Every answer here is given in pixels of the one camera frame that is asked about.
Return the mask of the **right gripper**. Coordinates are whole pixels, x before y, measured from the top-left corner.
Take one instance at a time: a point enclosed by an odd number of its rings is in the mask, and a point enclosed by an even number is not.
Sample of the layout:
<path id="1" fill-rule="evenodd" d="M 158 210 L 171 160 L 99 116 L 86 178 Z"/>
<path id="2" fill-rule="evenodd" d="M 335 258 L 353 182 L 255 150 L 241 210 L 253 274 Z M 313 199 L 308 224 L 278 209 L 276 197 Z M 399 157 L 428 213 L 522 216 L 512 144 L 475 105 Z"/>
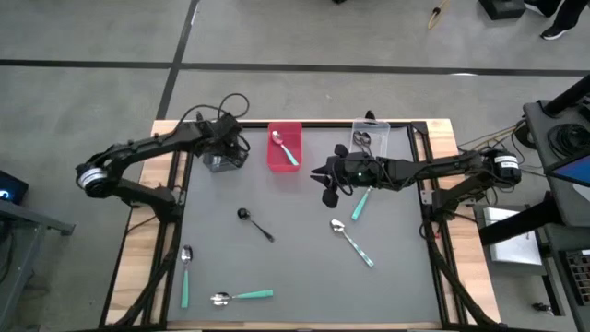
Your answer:
<path id="1" fill-rule="evenodd" d="M 313 180 L 324 186 L 322 202 L 327 207 L 336 207 L 340 190 L 351 196 L 355 187 L 392 189 L 389 173 L 390 159 L 372 157 L 364 152 L 349 152 L 343 145 L 335 146 L 335 153 L 326 159 L 324 166 L 313 169 Z"/>

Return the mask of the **teal white patterned handle spoon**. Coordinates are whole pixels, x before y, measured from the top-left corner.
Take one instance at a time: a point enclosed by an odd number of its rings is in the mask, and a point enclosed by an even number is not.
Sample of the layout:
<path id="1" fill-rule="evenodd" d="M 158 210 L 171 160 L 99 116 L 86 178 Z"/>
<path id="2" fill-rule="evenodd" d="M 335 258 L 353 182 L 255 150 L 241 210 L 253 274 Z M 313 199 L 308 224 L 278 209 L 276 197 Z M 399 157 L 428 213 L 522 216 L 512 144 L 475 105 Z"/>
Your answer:
<path id="1" fill-rule="evenodd" d="M 330 221 L 330 226 L 335 233 L 341 234 L 348 243 L 354 248 L 357 254 L 362 258 L 364 263 L 368 267 L 374 267 L 373 261 L 362 251 L 362 249 L 354 242 L 354 240 L 348 235 L 346 231 L 346 226 L 343 222 L 337 219 L 332 219 Z"/>

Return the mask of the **red plastic bin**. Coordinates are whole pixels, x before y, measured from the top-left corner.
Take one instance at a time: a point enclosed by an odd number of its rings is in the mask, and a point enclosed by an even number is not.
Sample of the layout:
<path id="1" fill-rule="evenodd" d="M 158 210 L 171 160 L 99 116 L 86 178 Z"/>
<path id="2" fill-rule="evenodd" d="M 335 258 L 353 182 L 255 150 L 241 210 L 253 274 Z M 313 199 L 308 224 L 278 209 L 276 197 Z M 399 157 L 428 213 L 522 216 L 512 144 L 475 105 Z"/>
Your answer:
<path id="1" fill-rule="evenodd" d="M 273 140 L 277 131 L 282 144 L 298 162 L 294 165 L 285 150 Z M 302 124 L 300 122 L 271 122 L 267 128 L 266 164 L 272 172 L 297 172 L 302 164 Z"/>

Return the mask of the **clear plastic bin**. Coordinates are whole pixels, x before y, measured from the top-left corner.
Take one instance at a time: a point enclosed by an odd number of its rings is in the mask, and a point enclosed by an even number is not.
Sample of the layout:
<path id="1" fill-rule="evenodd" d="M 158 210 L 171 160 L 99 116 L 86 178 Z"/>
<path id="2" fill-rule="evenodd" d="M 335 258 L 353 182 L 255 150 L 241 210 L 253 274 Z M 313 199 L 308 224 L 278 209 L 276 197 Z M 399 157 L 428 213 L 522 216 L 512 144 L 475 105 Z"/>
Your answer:
<path id="1" fill-rule="evenodd" d="M 387 122 L 377 121 L 368 118 L 357 118 L 352 123 L 349 151 L 350 152 L 364 152 L 367 153 L 366 148 L 360 151 L 353 145 L 352 137 L 355 131 L 361 133 L 366 132 L 370 135 L 372 157 L 385 157 L 387 153 L 388 136 L 390 132 L 390 125 Z"/>

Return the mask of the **black stand leg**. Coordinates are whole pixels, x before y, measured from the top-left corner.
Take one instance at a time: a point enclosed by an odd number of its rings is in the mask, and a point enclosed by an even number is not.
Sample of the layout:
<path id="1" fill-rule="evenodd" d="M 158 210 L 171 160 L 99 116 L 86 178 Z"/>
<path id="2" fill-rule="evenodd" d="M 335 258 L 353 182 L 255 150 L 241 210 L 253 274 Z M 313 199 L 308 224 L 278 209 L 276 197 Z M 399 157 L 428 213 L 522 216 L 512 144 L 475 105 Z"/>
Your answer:
<path id="1" fill-rule="evenodd" d="M 549 191 L 545 193 L 542 202 L 480 229 L 479 239 L 482 245 L 488 246 L 534 231 L 547 224 L 563 224 L 557 203 Z"/>

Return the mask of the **white box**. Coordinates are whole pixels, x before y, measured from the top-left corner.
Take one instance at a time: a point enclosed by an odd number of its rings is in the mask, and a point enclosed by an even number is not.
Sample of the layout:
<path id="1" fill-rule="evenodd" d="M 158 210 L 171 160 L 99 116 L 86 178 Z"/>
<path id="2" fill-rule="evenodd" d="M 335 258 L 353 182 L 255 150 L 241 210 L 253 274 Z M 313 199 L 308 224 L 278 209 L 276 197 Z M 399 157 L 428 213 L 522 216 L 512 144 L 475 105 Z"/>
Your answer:
<path id="1" fill-rule="evenodd" d="M 496 222 L 508 219 L 517 214 L 517 211 L 496 207 L 484 207 L 483 216 L 485 225 L 490 226 Z M 491 260 L 500 263 L 524 264 L 541 266 L 542 260 L 537 246 L 537 235 L 529 231 L 517 235 L 509 240 L 495 243 L 490 246 Z"/>

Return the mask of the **grey side desk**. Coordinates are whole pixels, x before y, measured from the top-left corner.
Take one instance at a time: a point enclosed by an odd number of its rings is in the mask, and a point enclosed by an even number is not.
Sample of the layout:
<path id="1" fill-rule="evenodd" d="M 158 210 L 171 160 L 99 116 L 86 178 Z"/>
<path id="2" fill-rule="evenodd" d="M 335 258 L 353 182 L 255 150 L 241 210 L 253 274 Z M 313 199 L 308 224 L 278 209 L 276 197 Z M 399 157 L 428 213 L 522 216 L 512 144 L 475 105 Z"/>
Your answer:
<path id="1" fill-rule="evenodd" d="M 9 322 L 27 284 L 48 230 L 70 236 L 75 225 L 0 200 L 0 332 Z"/>

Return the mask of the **grey equipment cart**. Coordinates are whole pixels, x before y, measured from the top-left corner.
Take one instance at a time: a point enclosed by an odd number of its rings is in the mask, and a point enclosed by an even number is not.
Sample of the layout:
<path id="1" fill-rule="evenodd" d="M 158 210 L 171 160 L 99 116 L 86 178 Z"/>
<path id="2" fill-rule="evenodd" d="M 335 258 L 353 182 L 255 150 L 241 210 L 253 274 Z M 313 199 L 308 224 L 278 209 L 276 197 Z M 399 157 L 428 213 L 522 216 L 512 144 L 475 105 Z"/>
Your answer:
<path id="1" fill-rule="evenodd" d="M 590 122 L 577 111 L 565 111 L 559 118 L 546 116 L 537 102 L 524 105 L 524 113 L 537 153 L 544 167 L 561 160 L 549 147 L 549 130 L 561 124 L 579 124 L 590 131 Z M 549 187 L 562 221 L 571 227 L 590 227 L 590 201 L 578 193 L 572 183 L 548 176 Z"/>

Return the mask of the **black computer with blue light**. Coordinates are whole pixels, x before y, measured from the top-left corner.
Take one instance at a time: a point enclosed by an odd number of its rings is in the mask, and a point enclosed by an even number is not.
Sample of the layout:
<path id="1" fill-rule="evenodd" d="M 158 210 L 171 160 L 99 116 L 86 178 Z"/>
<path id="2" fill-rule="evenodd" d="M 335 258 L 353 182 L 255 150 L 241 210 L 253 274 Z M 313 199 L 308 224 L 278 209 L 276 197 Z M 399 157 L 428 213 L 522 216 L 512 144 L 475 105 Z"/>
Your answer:
<path id="1" fill-rule="evenodd" d="M 7 172 L 0 171 L 0 199 L 20 205 L 28 190 L 28 183 Z"/>

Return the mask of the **black box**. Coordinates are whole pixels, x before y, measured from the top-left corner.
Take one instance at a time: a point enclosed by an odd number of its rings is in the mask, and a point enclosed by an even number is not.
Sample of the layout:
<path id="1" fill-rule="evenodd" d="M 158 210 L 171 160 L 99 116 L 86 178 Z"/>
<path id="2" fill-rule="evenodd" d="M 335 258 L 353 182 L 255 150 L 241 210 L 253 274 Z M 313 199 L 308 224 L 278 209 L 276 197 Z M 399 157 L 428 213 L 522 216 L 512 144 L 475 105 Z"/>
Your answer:
<path id="1" fill-rule="evenodd" d="M 524 0 L 478 0 L 491 20 L 520 18 L 525 12 Z"/>

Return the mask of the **blue monitor screen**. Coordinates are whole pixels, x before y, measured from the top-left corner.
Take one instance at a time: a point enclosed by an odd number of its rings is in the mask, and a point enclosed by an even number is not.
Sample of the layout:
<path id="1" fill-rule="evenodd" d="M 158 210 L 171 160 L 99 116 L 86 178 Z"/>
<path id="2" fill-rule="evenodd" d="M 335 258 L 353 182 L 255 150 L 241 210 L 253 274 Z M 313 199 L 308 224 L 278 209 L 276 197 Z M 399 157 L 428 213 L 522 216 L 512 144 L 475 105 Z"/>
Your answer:
<path id="1" fill-rule="evenodd" d="M 573 184 L 590 187 L 590 154 L 556 163 L 549 170 L 549 175 Z"/>

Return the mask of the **black pole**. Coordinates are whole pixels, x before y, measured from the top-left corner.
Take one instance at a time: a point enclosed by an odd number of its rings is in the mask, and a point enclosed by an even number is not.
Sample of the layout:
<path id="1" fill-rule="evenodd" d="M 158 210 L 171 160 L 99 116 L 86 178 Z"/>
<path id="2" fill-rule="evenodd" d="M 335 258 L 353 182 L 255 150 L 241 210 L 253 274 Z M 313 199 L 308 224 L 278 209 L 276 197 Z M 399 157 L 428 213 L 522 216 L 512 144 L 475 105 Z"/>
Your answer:
<path id="1" fill-rule="evenodd" d="M 588 94 L 590 94 L 590 74 L 580 79 L 553 100 L 542 105 L 542 112 L 549 117 L 558 118 L 562 112 Z"/>

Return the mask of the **black button panel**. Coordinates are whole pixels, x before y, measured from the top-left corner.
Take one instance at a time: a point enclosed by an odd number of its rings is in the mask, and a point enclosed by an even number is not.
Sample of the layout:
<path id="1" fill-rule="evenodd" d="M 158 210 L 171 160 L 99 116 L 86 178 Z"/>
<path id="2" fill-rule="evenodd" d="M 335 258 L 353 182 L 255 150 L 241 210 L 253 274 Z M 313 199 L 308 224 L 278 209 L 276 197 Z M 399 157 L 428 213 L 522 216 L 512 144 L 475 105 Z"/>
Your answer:
<path id="1" fill-rule="evenodd" d="M 573 295 L 580 306 L 590 306 L 590 249 L 560 251 Z"/>

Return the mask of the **person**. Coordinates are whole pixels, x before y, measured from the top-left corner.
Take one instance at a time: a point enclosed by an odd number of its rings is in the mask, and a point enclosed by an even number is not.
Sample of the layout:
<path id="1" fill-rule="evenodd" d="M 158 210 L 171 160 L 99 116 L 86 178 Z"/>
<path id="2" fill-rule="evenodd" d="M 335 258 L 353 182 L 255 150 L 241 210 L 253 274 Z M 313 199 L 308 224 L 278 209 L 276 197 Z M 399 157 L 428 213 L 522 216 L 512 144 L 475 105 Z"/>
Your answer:
<path id="1" fill-rule="evenodd" d="M 546 18 L 556 14 L 553 24 L 543 30 L 539 37 L 545 41 L 560 38 L 573 29 L 590 0 L 523 0 L 525 8 Z"/>

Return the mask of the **black metal table frame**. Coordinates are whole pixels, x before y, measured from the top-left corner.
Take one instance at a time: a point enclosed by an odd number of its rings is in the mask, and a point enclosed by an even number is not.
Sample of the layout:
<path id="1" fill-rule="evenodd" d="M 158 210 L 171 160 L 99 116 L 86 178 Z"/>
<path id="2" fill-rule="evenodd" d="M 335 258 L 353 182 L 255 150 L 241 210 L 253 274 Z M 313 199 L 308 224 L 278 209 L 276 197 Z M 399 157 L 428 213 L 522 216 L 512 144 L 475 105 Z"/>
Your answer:
<path id="1" fill-rule="evenodd" d="M 272 172 L 266 164 L 271 122 L 302 124 L 303 164 L 297 172 Z M 445 329 L 454 324 L 449 299 L 465 294 L 446 237 L 435 237 L 424 209 L 438 184 L 460 175 L 419 181 L 398 192 L 379 189 L 358 221 L 349 219 L 361 195 L 322 202 L 324 186 L 310 175 L 324 166 L 336 145 L 347 145 L 352 121 L 244 120 L 250 144 L 243 166 L 211 172 L 203 157 L 172 152 L 142 161 L 138 182 L 171 189 L 180 205 L 175 223 L 159 221 L 136 202 L 123 238 L 111 295 L 101 326 L 113 332 L 167 329 Z M 432 144 L 436 120 L 394 120 L 388 150 L 398 160 L 423 161 L 456 155 Z M 252 219 L 275 237 L 238 218 Z M 368 267 L 330 221 L 373 261 Z M 190 245 L 189 306 L 181 308 L 181 250 Z M 273 290 L 264 299 L 216 306 L 210 297 Z"/>

